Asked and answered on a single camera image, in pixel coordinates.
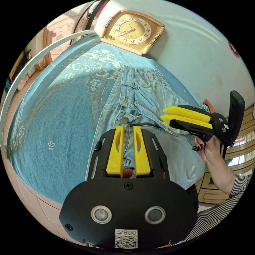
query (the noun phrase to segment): wooden furniture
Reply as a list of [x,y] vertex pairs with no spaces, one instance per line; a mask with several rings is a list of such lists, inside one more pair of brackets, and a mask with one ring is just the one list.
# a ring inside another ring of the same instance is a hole
[[[244,113],[242,126],[235,146],[229,147],[225,161],[237,175],[251,174],[255,168],[255,119],[254,106]],[[199,202],[219,204],[228,199],[228,195],[218,190],[209,171],[196,182]]]

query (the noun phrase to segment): human hand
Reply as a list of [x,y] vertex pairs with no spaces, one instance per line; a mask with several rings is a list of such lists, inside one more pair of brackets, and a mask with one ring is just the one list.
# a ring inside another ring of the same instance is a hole
[[195,146],[199,148],[200,155],[206,163],[212,163],[221,158],[220,140],[216,136],[213,136],[207,143],[196,136]]

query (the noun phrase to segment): striped sleeve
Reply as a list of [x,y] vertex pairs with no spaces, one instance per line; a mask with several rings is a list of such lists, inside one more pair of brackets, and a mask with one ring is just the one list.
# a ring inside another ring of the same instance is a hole
[[181,244],[195,237],[198,237],[199,235],[209,231],[210,229],[218,225],[238,203],[239,199],[241,198],[246,187],[249,184],[250,178],[251,175],[237,175],[229,198],[218,205],[215,205],[207,210],[197,213],[198,219],[193,230],[184,240],[176,244]]

